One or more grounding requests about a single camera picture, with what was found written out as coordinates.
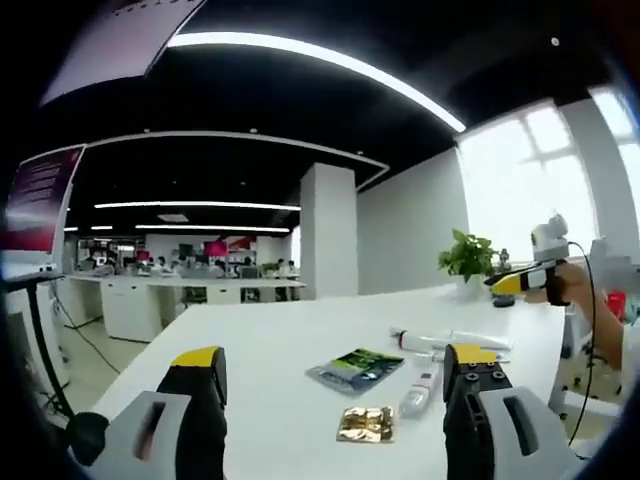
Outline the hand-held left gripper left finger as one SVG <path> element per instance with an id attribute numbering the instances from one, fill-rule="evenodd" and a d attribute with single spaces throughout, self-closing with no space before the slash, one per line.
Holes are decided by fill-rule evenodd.
<path id="1" fill-rule="evenodd" d="M 223 479 L 227 421 L 225 350 L 176 357 L 103 430 L 95 479 Z"/>

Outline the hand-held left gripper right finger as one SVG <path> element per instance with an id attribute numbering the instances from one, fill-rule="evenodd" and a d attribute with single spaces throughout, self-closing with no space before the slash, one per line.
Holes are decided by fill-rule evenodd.
<path id="1" fill-rule="evenodd" d="M 449 479 L 572 479 L 581 470 L 560 418 L 514 387 L 493 352 L 447 345 L 443 402 Z"/>

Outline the person's right hand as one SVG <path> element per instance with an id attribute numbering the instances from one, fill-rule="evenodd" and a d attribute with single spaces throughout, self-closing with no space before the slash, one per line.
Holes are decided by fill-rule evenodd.
<path id="1" fill-rule="evenodd" d="M 591 299 L 590 277 L 580 266 L 564 262 L 550 269 L 543 286 L 528 290 L 524 299 L 527 303 L 583 306 Z"/>

